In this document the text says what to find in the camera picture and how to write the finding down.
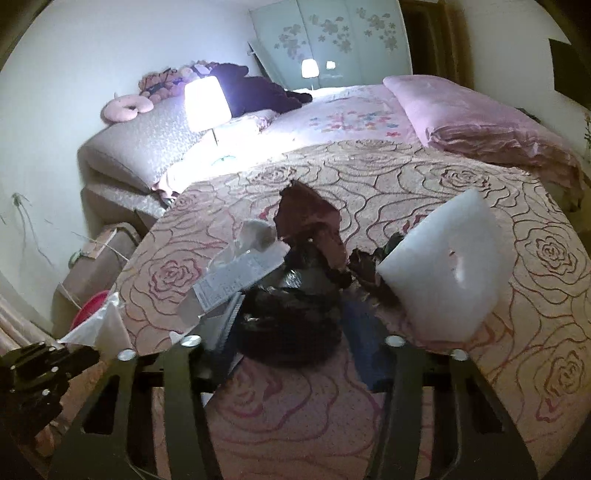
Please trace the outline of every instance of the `brown cloth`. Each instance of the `brown cloth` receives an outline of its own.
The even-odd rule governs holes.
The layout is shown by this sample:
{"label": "brown cloth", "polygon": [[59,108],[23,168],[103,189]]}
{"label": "brown cloth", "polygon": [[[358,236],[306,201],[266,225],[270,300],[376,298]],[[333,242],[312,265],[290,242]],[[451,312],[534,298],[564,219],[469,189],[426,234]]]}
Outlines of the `brown cloth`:
{"label": "brown cloth", "polygon": [[292,180],[281,192],[275,215],[277,236],[289,245],[311,239],[330,268],[342,269],[347,252],[340,239],[340,212],[308,185]]}

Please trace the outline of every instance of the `plush toy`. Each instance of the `plush toy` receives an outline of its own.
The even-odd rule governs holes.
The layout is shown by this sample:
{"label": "plush toy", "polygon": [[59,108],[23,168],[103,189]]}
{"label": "plush toy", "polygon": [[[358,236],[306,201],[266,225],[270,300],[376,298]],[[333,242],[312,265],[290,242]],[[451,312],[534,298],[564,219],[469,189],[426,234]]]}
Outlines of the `plush toy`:
{"label": "plush toy", "polygon": [[103,116],[111,122],[128,122],[138,116],[138,113],[147,113],[154,104],[145,96],[123,95],[111,100],[103,110]]}
{"label": "plush toy", "polygon": [[233,63],[217,65],[210,74],[219,80],[233,117],[264,109],[286,113],[312,101],[309,93],[286,92],[265,77],[247,74],[248,67]]}

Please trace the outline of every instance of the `cable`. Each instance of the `cable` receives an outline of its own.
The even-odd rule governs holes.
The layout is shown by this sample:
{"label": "cable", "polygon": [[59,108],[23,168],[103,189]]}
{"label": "cable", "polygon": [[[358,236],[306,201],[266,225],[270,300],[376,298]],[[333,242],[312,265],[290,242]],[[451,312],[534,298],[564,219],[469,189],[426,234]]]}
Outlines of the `cable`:
{"label": "cable", "polygon": [[[33,221],[31,220],[31,216],[29,215],[29,212],[28,212],[27,208],[24,206],[24,204],[22,202],[22,198],[24,198],[27,201],[28,201],[28,199],[24,195],[21,195],[19,193],[13,194],[13,198],[14,198],[14,202],[15,202],[14,205],[17,207],[18,212],[21,215],[21,219],[22,219],[22,227],[23,227],[24,235],[25,235],[25,241],[24,241],[24,243],[26,244],[26,241],[27,241],[26,240],[26,238],[27,238],[27,226],[25,224],[25,219],[22,216],[22,212],[25,212],[25,215],[27,216],[29,228],[31,229],[31,233],[33,235],[33,241],[35,242],[35,248],[37,249],[37,252],[45,259],[45,261],[47,261],[47,263],[53,269],[54,273],[57,276],[57,268],[51,262],[51,260],[49,259],[49,257],[43,252],[43,250],[41,250],[41,246],[39,245],[39,240],[37,238],[37,234],[35,233],[35,229],[33,228]],[[70,300],[76,306],[76,308],[78,310],[81,310],[82,307],[80,305],[78,305],[78,302],[76,300],[74,300],[74,298],[72,297],[72,295],[70,294],[70,292],[67,291],[67,289],[65,288],[64,284],[60,280],[58,280],[58,285],[64,291],[64,294],[66,295],[66,297],[68,298],[68,300]]]}
{"label": "cable", "polygon": [[[25,219],[24,219],[24,217],[22,215],[23,212],[27,216],[29,228],[31,229],[31,233],[33,235],[33,241],[35,242],[35,248],[37,249],[37,252],[45,259],[45,261],[49,264],[49,266],[53,269],[54,273],[57,276],[57,268],[56,268],[56,266],[51,262],[51,260],[43,252],[43,250],[41,250],[41,247],[39,245],[39,240],[37,238],[37,234],[35,232],[35,229],[33,228],[33,220],[31,219],[31,216],[29,215],[29,212],[27,210],[27,207],[25,206],[24,202],[22,201],[23,199],[25,199],[29,205],[33,206],[33,204],[31,203],[31,201],[27,197],[25,197],[23,194],[21,194],[21,193],[13,193],[12,194],[13,203],[17,207],[18,213],[20,214],[21,220],[22,220],[22,226],[23,226],[23,230],[24,230],[24,244],[26,244],[26,241],[27,241],[27,227],[25,225]],[[56,230],[63,230],[62,228],[58,227],[53,222],[50,222],[46,218],[43,218],[43,220],[46,223],[48,223],[49,225],[51,225],[54,229],[56,229]],[[77,232],[74,232],[72,230],[68,230],[68,231],[70,233],[72,233],[73,235],[76,235],[76,236],[78,236],[80,238],[84,238],[85,240],[88,240],[88,241],[90,241],[90,242],[92,242],[94,244],[102,245],[103,247],[109,248],[116,255],[118,255],[123,260],[125,260],[125,262],[129,262],[129,258],[127,258],[126,256],[124,256],[122,253],[120,253],[119,251],[117,251],[112,246],[110,246],[108,244],[104,244],[103,242],[99,242],[99,241],[97,241],[95,239],[92,239],[92,238],[86,236],[86,235],[82,235],[81,233],[77,233]],[[66,297],[68,298],[68,300],[70,300],[78,308],[78,310],[81,310],[82,307],[80,305],[78,305],[78,302],[77,301],[74,300],[73,296],[70,294],[70,292],[67,291],[67,289],[65,288],[64,284],[61,281],[58,281],[58,285],[61,287],[61,289],[63,290],[63,292],[66,295]]]}

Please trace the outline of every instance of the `bed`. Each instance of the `bed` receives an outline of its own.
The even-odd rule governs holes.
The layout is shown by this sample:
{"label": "bed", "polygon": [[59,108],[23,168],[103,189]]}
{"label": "bed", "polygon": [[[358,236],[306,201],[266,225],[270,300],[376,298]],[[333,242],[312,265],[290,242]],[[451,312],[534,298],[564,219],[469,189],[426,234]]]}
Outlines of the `bed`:
{"label": "bed", "polygon": [[[272,220],[292,179],[340,209],[347,251],[372,251],[406,233],[438,205],[476,188],[511,241],[513,275],[502,299],[464,346],[523,436],[540,475],[557,462],[591,409],[591,261],[538,178],[417,144],[343,140],[303,147],[247,171],[192,184],[150,230],[117,280],[124,322],[141,354],[182,332],[177,307],[208,261],[247,218]],[[389,330],[421,344],[403,312],[378,308]],[[72,382],[67,424],[104,365]],[[154,393],[154,439],[167,476],[162,395]],[[383,397],[367,392],[343,340],[313,369],[280,370],[244,359],[207,405],[228,479],[363,478]],[[430,462],[426,395],[417,477]]]}
{"label": "bed", "polygon": [[[98,172],[84,197],[105,222],[125,221],[146,231],[164,213],[162,199],[168,203],[194,181],[245,170],[296,148],[371,139],[524,168],[547,187],[555,185],[551,192],[565,210],[582,196],[580,162],[564,140],[516,109],[448,80],[388,77],[383,85],[309,93],[314,101],[299,110],[255,112],[216,128],[214,148],[213,136],[189,130],[182,98],[164,100],[80,149],[81,160]],[[147,220],[139,225],[139,218]]]}

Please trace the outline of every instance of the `black metal bracket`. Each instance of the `black metal bracket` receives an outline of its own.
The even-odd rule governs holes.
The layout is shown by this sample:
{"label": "black metal bracket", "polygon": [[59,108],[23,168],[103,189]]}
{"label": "black metal bracket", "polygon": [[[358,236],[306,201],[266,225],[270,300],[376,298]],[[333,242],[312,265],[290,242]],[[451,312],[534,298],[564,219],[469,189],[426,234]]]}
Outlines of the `black metal bracket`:
{"label": "black metal bracket", "polygon": [[468,355],[418,349],[391,336],[391,388],[367,480],[414,480],[423,387],[434,389],[429,480],[537,480],[530,453],[492,387]]}

